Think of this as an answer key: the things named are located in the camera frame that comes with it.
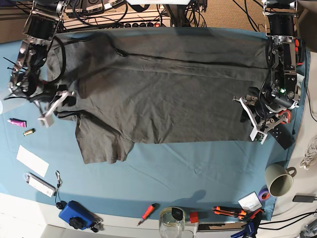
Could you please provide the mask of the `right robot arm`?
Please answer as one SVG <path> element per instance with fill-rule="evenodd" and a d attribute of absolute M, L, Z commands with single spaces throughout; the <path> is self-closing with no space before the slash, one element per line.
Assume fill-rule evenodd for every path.
<path fill-rule="evenodd" d="M 233 95 L 255 85 L 251 37 L 219 28 L 100 30 L 56 38 L 60 74 L 39 79 L 49 52 L 42 39 L 22 42 L 11 99 L 50 103 L 43 117 L 94 123 L 144 119 L 150 110 L 233 120 Z"/>

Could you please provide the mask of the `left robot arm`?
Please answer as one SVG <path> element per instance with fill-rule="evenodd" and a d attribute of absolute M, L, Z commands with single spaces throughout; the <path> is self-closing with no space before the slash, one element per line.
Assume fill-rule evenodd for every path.
<path fill-rule="evenodd" d="M 249 88 L 251 99 L 241 100 L 241 104 L 254 130 L 267 133 L 280 123 L 288 123 L 288 112 L 299 104 L 297 66 L 303 63 L 303 44 L 295 0 L 263 0 L 260 4 L 267 20 L 267 75 L 260 88 Z"/>

